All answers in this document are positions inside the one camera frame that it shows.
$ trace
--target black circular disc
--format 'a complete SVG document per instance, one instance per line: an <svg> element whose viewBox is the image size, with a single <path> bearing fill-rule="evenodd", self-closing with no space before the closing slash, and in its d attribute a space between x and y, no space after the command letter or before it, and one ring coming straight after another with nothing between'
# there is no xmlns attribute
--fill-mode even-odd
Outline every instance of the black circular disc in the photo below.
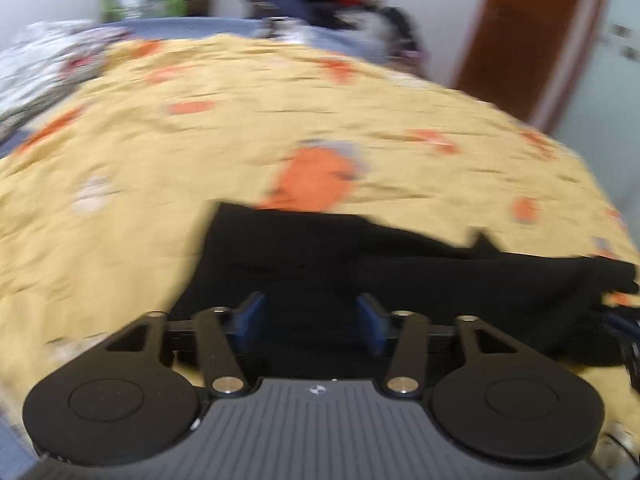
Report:
<svg viewBox="0 0 640 480"><path fill-rule="evenodd" d="M499 462L587 458L604 421L602 400L590 384L545 361L484 355L437 384L434 419L457 443Z"/></svg>
<svg viewBox="0 0 640 480"><path fill-rule="evenodd" d="M24 402L24 425L40 452L78 465L151 457L189 433L200 404L194 388L133 352L102 352L46 377Z"/></svg>

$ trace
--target gray ridged panel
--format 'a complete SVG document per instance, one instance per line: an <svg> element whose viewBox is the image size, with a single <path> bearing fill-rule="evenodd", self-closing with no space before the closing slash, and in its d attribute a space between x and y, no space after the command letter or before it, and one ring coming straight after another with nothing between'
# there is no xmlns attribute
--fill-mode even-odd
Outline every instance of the gray ridged panel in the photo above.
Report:
<svg viewBox="0 0 640 480"><path fill-rule="evenodd" d="M197 430L152 459L105 469L43 460L24 480L603 478L586 462L523 472L467 456L417 403L387 399L370 381L264 380L249 397L215 402Z"/></svg>

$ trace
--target silver bolt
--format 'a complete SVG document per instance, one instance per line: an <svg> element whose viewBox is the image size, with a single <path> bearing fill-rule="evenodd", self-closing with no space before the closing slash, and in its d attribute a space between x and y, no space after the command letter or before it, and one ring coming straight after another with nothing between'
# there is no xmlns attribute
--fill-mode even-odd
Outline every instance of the silver bolt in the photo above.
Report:
<svg viewBox="0 0 640 480"><path fill-rule="evenodd" d="M411 377L394 377L388 380L386 387L396 394L412 394L420 384Z"/></svg>
<svg viewBox="0 0 640 480"><path fill-rule="evenodd" d="M221 394L234 394L244 388L244 382L237 377L219 377L211 386Z"/></svg>

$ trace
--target wooden door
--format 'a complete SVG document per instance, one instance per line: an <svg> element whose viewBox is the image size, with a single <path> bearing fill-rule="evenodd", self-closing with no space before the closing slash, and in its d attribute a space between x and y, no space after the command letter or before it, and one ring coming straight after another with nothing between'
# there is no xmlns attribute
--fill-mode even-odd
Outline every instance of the wooden door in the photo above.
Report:
<svg viewBox="0 0 640 480"><path fill-rule="evenodd" d="M526 121L578 0L488 0L457 88Z"/></svg>

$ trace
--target yellow bedsheet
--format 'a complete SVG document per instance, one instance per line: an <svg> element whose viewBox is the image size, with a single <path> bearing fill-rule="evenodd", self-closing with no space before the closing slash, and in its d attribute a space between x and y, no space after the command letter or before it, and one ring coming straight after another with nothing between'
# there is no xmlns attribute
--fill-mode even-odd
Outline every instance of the yellow bedsheet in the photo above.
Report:
<svg viewBox="0 0 640 480"><path fill-rule="evenodd" d="M56 367L50 341L168 309L207 201L263 202L307 140L349 142L357 160L333 212L457 245L481 228L516 253L639 262L564 146L459 92L304 46L118 44L54 116L39 142L0 161L0 383L17 404ZM640 434L623 371L584 374Z"/></svg>

